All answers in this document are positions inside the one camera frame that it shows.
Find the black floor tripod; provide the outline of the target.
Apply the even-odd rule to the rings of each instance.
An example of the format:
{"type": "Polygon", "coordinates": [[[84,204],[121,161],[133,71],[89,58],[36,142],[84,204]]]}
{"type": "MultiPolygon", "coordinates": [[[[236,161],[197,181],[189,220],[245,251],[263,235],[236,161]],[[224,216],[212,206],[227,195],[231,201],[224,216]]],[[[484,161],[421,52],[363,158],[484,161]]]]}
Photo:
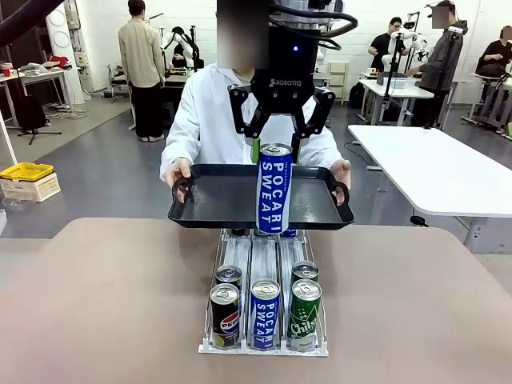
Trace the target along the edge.
{"type": "Polygon", "coordinates": [[[21,130],[21,132],[18,134],[19,137],[29,137],[30,140],[28,141],[28,145],[31,146],[36,139],[37,136],[49,134],[49,135],[62,135],[62,132],[42,132],[39,129],[32,129],[32,130],[21,130]]]}

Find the clear plastic bowl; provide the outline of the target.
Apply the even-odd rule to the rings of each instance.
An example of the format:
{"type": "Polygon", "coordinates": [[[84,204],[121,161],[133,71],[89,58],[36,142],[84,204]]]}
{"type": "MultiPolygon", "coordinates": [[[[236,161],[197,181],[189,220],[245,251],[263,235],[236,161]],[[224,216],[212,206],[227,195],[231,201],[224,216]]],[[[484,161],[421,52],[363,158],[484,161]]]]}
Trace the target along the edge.
{"type": "Polygon", "coordinates": [[[16,213],[16,212],[24,212],[32,207],[34,204],[31,200],[23,200],[19,198],[8,198],[4,197],[2,199],[2,205],[8,212],[16,213]]]}

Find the large white table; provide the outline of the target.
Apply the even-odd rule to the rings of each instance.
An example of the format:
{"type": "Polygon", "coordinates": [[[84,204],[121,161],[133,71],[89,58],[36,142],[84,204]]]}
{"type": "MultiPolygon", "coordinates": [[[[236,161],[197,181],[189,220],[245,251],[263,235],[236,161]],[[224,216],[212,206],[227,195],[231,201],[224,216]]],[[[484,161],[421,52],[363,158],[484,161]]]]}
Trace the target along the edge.
{"type": "Polygon", "coordinates": [[[512,170],[441,130],[350,125],[349,132],[416,212],[455,218],[474,254],[512,255],[512,170]]]}

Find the man in beige shirt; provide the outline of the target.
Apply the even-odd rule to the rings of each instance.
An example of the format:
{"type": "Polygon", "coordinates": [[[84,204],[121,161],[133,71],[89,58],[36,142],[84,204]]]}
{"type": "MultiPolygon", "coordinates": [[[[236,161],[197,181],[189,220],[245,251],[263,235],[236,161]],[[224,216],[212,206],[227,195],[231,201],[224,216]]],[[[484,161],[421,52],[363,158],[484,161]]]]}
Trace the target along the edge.
{"type": "Polygon", "coordinates": [[[131,91],[135,133],[143,142],[164,138],[161,88],[164,64],[160,37],[145,21],[144,0],[128,0],[130,20],[118,32],[122,68],[131,91]]]}

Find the person in black shirt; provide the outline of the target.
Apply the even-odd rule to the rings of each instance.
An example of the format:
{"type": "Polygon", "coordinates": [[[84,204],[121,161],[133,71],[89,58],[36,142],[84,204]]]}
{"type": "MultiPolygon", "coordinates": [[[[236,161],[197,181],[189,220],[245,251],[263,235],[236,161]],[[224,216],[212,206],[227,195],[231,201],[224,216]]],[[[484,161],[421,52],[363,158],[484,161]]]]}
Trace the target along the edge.
{"type": "Polygon", "coordinates": [[[389,44],[391,35],[393,32],[398,32],[402,26],[402,19],[400,17],[394,17],[390,20],[387,32],[380,34],[374,38],[368,48],[368,54],[373,57],[371,68],[375,68],[377,72],[384,71],[384,64],[382,57],[389,53],[389,44]]]}

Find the black serving tray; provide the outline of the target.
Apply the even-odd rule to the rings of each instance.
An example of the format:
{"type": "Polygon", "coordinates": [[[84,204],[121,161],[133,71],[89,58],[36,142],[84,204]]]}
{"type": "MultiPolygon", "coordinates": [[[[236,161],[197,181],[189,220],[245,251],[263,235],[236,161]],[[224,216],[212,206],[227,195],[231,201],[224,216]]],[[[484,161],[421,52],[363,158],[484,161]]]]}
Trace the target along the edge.
{"type": "MultiPolygon", "coordinates": [[[[190,178],[174,184],[168,218],[185,228],[254,229],[257,167],[197,164],[190,178]]],[[[290,227],[339,230],[354,222],[348,202],[336,203],[332,192],[347,192],[323,167],[295,166],[290,191],[290,227]]]]}

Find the seated person in black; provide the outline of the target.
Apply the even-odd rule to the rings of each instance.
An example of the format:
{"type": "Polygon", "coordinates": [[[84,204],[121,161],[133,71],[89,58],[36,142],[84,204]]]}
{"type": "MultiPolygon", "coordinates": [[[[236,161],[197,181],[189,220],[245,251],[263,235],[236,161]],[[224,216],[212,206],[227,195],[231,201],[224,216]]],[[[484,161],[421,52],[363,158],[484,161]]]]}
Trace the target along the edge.
{"type": "Polygon", "coordinates": [[[512,26],[504,26],[499,39],[485,49],[478,60],[475,73],[488,78],[500,78],[512,62],[512,26]]]}

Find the person's left hand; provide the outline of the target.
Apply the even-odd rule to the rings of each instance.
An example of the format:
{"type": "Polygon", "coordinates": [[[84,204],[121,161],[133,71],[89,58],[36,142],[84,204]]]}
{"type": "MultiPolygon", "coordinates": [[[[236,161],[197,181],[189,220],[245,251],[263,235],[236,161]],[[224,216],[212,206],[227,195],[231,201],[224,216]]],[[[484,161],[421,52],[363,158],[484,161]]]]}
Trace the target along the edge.
{"type": "MultiPolygon", "coordinates": [[[[351,190],[351,172],[350,172],[350,162],[345,159],[341,159],[336,161],[332,167],[330,168],[332,175],[334,178],[343,183],[347,190],[351,190]]],[[[340,206],[344,203],[346,194],[343,192],[342,188],[336,187],[332,192],[332,195],[335,196],[337,205],[340,206]]]]}

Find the black equipment bag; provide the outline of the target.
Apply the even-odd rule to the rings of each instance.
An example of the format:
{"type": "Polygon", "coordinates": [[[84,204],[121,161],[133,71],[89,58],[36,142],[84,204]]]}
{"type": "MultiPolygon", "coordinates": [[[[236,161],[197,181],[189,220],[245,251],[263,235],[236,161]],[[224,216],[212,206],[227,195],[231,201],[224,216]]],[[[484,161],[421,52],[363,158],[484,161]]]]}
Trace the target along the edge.
{"type": "Polygon", "coordinates": [[[14,101],[14,109],[22,131],[37,130],[48,123],[43,108],[32,95],[19,96],[14,101]]]}

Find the thin black tripod pole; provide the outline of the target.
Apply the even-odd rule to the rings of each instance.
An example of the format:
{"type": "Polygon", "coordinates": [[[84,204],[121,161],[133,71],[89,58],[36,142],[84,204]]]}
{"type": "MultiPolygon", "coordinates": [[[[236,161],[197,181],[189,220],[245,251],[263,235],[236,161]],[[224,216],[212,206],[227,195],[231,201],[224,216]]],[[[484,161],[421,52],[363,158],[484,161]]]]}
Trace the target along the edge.
{"type": "Polygon", "coordinates": [[[388,76],[387,76],[387,82],[386,82],[386,88],[384,96],[382,97],[381,107],[380,107],[380,118],[383,119],[385,110],[388,108],[389,101],[390,101],[390,87],[391,83],[396,78],[396,73],[398,72],[399,63],[400,63],[400,57],[401,57],[401,51],[400,51],[400,41],[403,40],[405,37],[405,34],[403,32],[393,32],[391,34],[390,38],[390,47],[389,51],[392,53],[392,55],[383,56],[382,60],[386,61],[388,64],[388,76]]]}

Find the person in white hoodie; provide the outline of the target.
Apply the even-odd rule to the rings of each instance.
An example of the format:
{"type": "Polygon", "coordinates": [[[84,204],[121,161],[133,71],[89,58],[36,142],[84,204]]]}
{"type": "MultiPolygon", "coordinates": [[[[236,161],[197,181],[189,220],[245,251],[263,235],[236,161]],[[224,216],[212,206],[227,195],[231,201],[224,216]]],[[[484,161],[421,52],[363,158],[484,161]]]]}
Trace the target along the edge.
{"type": "MultiPolygon", "coordinates": [[[[251,146],[234,127],[228,86],[247,86],[256,69],[267,67],[269,4],[270,0],[217,0],[218,59],[186,81],[170,128],[186,136],[192,165],[251,163],[251,146]]],[[[293,133],[291,117],[272,115],[261,132],[261,145],[291,146],[293,133]]],[[[318,136],[311,135],[301,146],[298,164],[324,167],[318,136]]]]}

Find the white can dispenser rack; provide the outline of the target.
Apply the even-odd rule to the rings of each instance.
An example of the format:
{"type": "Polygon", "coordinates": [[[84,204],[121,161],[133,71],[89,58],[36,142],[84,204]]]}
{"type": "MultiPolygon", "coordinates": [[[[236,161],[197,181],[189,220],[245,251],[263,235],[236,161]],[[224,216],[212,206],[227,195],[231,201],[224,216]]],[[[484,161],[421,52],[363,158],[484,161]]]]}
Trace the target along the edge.
{"type": "Polygon", "coordinates": [[[205,330],[198,350],[211,354],[268,354],[289,356],[326,356],[326,316],[322,306],[322,296],[318,308],[315,345],[312,350],[298,351],[289,347],[287,338],[291,304],[291,269],[300,260],[314,262],[308,245],[307,232],[300,230],[295,238],[282,238],[280,235],[257,236],[249,231],[245,236],[233,236],[231,230],[222,230],[219,236],[217,255],[212,272],[211,289],[217,285],[215,272],[223,265],[235,265],[242,270],[242,290],[239,297],[240,318],[239,337],[235,348],[222,349],[214,346],[212,333],[212,310],[210,291],[205,313],[205,330]],[[274,348],[256,350],[250,340],[250,289],[259,279],[275,280],[281,287],[278,323],[274,334],[274,348]]]}

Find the person in grey jacket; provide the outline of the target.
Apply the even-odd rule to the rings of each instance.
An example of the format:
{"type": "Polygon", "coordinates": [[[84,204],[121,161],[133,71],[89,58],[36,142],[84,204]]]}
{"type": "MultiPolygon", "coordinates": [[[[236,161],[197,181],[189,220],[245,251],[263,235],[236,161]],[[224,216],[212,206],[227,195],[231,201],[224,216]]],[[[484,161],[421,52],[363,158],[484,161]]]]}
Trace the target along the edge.
{"type": "Polygon", "coordinates": [[[408,76],[420,73],[421,81],[417,87],[431,92],[430,99],[419,99],[414,103],[412,126],[430,126],[438,119],[445,97],[457,69],[463,47],[464,35],[467,33],[467,20],[459,20],[456,6],[451,0],[442,0],[432,8],[433,28],[443,27],[443,32],[436,42],[426,63],[407,72],[408,76]]]}

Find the white plastic crate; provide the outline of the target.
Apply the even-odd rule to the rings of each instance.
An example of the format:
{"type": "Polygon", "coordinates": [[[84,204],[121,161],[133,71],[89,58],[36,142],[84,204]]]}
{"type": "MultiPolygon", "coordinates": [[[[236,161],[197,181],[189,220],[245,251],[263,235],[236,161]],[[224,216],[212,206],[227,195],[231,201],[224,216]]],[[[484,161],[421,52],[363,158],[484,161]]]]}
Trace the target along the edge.
{"type": "Polygon", "coordinates": [[[6,198],[29,202],[44,202],[61,192],[56,173],[35,182],[0,178],[0,188],[6,198]]]}

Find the person's right forearm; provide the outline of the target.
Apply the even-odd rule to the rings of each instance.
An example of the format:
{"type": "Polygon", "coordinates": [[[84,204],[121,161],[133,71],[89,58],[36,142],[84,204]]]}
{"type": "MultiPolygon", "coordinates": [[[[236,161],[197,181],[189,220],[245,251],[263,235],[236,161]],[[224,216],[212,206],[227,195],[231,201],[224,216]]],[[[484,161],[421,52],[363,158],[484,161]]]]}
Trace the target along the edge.
{"type": "Polygon", "coordinates": [[[177,158],[186,158],[192,165],[192,157],[186,146],[187,143],[188,140],[186,139],[186,136],[176,134],[173,130],[169,132],[166,139],[166,146],[161,156],[160,179],[162,181],[165,182],[164,172],[177,158]]]}

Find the white plastic bin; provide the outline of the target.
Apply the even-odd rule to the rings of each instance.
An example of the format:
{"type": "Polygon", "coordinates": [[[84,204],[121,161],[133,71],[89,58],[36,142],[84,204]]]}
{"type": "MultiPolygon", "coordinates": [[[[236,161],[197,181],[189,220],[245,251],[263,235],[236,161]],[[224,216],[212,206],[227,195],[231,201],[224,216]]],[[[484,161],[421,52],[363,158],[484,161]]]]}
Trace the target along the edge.
{"type": "Polygon", "coordinates": [[[414,87],[416,82],[416,78],[392,77],[384,78],[382,80],[382,86],[384,90],[388,90],[389,93],[392,93],[394,90],[414,87]]]}

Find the person's right hand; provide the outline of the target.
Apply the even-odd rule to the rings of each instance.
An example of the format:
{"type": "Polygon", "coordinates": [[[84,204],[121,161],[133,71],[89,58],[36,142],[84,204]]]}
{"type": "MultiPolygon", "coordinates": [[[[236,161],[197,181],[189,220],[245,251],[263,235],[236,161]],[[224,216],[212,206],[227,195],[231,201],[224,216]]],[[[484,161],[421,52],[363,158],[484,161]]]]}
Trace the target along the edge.
{"type": "Polygon", "coordinates": [[[175,185],[177,185],[177,190],[175,192],[175,197],[181,202],[184,203],[185,196],[188,191],[188,186],[183,183],[179,183],[178,181],[181,178],[190,178],[191,177],[191,162],[186,158],[177,158],[172,162],[172,164],[168,167],[168,169],[164,172],[164,180],[169,188],[173,189],[175,185]]]}

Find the white drawer unit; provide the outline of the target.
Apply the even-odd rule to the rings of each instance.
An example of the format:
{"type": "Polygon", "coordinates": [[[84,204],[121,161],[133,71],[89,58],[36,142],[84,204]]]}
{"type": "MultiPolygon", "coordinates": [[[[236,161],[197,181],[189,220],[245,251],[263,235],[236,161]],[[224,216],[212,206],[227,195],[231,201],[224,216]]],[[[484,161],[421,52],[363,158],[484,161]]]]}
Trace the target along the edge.
{"type": "Polygon", "coordinates": [[[328,88],[334,93],[335,99],[340,101],[340,103],[344,102],[348,67],[348,62],[329,62],[327,64],[328,88]]]}

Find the green Chilsung cider can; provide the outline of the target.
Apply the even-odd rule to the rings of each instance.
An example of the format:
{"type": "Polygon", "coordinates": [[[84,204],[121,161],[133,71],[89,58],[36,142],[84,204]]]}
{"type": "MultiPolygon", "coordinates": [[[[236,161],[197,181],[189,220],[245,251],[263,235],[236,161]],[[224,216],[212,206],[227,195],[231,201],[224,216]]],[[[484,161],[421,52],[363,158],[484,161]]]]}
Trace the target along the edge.
{"type": "Polygon", "coordinates": [[[321,296],[322,288],[314,280],[299,279],[292,285],[287,328],[292,350],[308,351],[314,348],[321,296]]]}
{"type": "Polygon", "coordinates": [[[318,282],[319,268],[318,265],[309,260],[300,260],[292,265],[291,269],[291,285],[297,280],[306,279],[318,282]]]}

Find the white background table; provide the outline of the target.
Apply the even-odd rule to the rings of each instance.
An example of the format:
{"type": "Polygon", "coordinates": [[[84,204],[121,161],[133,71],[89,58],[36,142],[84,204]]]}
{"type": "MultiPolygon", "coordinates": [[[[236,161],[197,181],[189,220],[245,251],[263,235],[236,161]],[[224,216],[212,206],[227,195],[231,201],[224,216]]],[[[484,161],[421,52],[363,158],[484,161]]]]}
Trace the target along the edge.
{"type": "Polygon", "coordinates": [[[362,106],[358,117],[364,123],[372,126],[384,122],[384,113],[392,104],[399,107],[398,120],[395,125],[402,126],[406,117],[412,115],[412,108],[417,100],[428,100],[434,97],[431,92],[416,86],[394,88],[379,85],[374,79],[364,78],[360,78],[358,83],[364,87],[362,106]]]}
{"type": "Polygon", "coordinates": [[[66,84],[66,76],[65,71],[62,69],[54,69],[54,70],[48,70],[44,73],[38,73],[34,75],[22,73],[22,76],[20,77],[22,89],[25,94],[27,94],[26,87],[30,84],[36,84],[40,82],[46,82],[46,81],[53,81],[53,80],[59,80],[62,94],[64,97],[65,103],[68,105],[69,109],[71,111],[74,110],[73,103],[70,99],[69,92],[68,92],[68,86],[66,84]]]}
{"type": "Polygon", "coordinates": [[[481,98],[461,120],[473,126],[494,128],[497,134],[507,136],[512,121],[512,73],[505,72],[498,78],[474,76],[480,81],[481,98]]]}

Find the yellow plastic crate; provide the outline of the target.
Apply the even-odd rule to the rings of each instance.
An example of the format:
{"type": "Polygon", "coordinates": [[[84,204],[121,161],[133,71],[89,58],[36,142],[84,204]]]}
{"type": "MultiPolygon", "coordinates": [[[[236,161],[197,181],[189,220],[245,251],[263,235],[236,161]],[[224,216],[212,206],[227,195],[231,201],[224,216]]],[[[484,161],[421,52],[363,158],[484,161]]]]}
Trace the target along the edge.
{"type": "Polygon", "coordinates": [[[1,171],[0,178],[36,182],[53,172],[54,167],[52,165],[20,162],[1,171]]]}

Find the black Pepsi can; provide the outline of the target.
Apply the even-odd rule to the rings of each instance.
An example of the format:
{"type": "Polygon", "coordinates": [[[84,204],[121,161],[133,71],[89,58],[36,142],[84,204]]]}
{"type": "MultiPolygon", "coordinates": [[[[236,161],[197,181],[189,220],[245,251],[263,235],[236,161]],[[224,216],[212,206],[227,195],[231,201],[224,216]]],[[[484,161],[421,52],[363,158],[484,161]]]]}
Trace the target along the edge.
{"type": "Polygon", "coordinates": [[[239,289],[229,283],[220,283],[210,291],[212,333],[214,346],[235,348],[239,337],[239,289]]]}
{"type": "Polygon", "coordinates": [[[229,283],[241,291],[242,270],[235,265],[220,266],[215,272],[215,281],[217,284],[229,283]]]}

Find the person's left forearm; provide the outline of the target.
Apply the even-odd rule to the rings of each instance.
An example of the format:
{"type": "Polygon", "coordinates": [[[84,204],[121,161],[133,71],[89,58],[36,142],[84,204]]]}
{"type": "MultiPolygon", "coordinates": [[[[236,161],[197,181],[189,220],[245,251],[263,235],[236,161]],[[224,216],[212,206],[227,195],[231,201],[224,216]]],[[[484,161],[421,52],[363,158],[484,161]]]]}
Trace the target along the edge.
{"type": "Polygon", "coordinates": [[[319,136],[317,144],[320,149],[321,163],[331,170],[349,170],[350,162],[345,160],[338,150],[337,143],[329,129],[325,129],[319,136]]]}

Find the black backpack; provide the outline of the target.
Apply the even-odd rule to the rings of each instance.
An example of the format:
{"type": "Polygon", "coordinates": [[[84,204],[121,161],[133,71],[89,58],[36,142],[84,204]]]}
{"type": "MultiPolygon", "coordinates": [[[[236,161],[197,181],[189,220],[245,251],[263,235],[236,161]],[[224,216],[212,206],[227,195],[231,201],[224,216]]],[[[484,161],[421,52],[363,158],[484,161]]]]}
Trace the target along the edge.
{"type": "Polygon", "coordinates": [[[348,104],[351,109],[361,109],[364,107],[366,99],[366,88],[360,82],[352,86],[349,93],[348,104]]]}

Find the white frame leg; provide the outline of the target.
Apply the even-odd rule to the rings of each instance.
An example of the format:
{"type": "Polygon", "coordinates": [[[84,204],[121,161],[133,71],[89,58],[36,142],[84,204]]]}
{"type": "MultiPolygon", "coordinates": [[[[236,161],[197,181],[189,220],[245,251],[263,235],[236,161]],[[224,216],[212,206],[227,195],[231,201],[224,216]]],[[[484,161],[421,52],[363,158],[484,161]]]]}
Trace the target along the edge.
{"type": "Polygon", "coordinates": [[[15,165],[18,163],[16,154],[14,152],[14,148],[12,146],[10,136],[8,134],[5,121],[3,119],[2,112],[0,111],[0,143],[3,145],[4,149],[7,152],[7,158],[9,164],[15,165]]]}

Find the white standing air conditioner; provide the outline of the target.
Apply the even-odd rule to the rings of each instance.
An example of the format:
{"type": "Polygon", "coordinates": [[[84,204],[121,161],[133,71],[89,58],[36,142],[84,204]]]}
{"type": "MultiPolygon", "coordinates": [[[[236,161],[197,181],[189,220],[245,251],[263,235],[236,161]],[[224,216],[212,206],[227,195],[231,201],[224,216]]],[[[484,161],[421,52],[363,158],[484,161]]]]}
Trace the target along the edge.
{"type": "Polygon", "coordinates": [[[74,105],[85,102],[80,75],[84,71],[81,44],[81,20],[77,0],[61,0],[46,16],[46,26],[53,56],[67,59],[64,69],[66,96],[74,105]]]}

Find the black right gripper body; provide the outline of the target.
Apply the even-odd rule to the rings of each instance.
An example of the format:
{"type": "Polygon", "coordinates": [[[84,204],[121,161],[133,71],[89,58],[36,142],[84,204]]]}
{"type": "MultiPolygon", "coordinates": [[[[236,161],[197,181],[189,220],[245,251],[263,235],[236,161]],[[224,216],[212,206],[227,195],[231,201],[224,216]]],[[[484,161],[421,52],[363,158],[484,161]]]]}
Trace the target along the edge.
{"type": "Polygon", "coordinates": [[[313,95],[318,38],[317,30],[269,28],[267,67],[250,86],[259,114],[293,114],[313,95]]]}

